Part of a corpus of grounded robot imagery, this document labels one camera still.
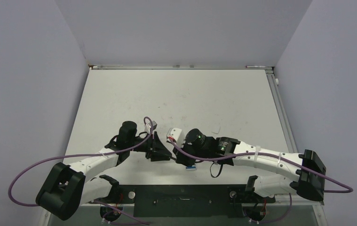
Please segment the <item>white battery cover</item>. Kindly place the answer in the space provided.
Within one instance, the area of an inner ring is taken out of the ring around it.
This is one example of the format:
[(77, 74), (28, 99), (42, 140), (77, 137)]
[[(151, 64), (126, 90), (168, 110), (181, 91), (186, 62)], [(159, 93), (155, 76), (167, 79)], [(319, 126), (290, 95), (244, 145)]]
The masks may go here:
[(212, 133), (214, 134), (219, 134), (221, 127), (219, 125), (214, 126), (213, 129), (211, 130)]

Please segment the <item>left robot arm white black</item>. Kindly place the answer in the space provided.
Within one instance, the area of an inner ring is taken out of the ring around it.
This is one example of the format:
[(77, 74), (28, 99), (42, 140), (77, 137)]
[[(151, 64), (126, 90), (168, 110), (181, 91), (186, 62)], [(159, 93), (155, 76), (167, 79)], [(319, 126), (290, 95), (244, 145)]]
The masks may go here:
[(114, 202), (119, 196), (119, 182), (103, 174), (123, 163), (130, 152), (142, 152), (151, 161), (168, 161), (172, 153), (162, 144), (156, 123), (146, 124), (146, 137), (137, 135), (137, 124), (122, 123), (118, 135), (95, 156), (80, 161), (55, 164), (42, 185), (35, 202), (61, 220), (69, 219), (80, 205), (98, 198)]

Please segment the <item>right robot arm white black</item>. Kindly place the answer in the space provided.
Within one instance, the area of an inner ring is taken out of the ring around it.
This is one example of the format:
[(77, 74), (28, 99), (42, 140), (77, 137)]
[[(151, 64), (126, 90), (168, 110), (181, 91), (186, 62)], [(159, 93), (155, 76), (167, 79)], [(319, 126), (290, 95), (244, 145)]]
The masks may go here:
[(207, 137), (199, 129), (184, 136), (181, 129), (172, 128), (166, 140), (174, 146), (178, 164), (192, 166), (196, 161), (210, 161), (271, 172), (267, 177), (249, 177), (244, 190), (245, 197), (252, 202), (276, 194), (297, 194), (315, 202), (324, 199), (326, 166), (312, 150), (272, 151), (231, 137)]

